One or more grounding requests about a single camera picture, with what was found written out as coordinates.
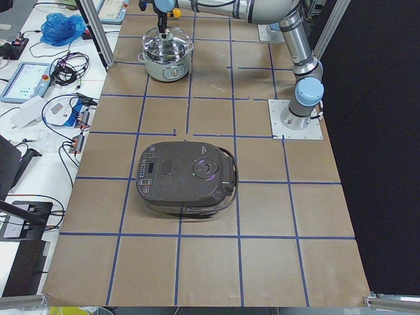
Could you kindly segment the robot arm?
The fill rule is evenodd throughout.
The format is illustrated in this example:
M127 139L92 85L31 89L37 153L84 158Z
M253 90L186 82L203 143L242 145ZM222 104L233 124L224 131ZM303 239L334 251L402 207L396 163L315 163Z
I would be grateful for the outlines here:
M247 1L139 1L140 10L145 11L151 4L157 14L157 28L161 34L167 29L167 14L173 9L204 12L234 19L245 20L250 24L279 24L293 62L295 75L295 96L288 108L281 113L281 123L300 131L307 127L313 109L324 95L322 84L323 66L314 56L300 14L299 1L287 0L247 0Z

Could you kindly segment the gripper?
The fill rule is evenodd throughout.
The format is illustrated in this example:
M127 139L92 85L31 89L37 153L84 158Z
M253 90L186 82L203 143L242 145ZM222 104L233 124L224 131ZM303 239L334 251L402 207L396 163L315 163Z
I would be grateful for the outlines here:
M159 33L165 33L167 29L167 13L163 12L162 10L158 9L155 1L153 0L139 0L138 6L141 11L145 11L148 3L153 8L153 11L157 14L157 28Z

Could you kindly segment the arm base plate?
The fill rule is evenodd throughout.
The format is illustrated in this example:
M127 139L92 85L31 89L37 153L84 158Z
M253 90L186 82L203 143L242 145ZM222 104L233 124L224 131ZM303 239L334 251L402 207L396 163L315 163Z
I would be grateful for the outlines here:
M289 111L290 100L268 100L272 138L279 140L323 140L318 112L297 117Z
M259 24L259 41L261 43L285 43L284 36L280 31L280 25L274 24Z

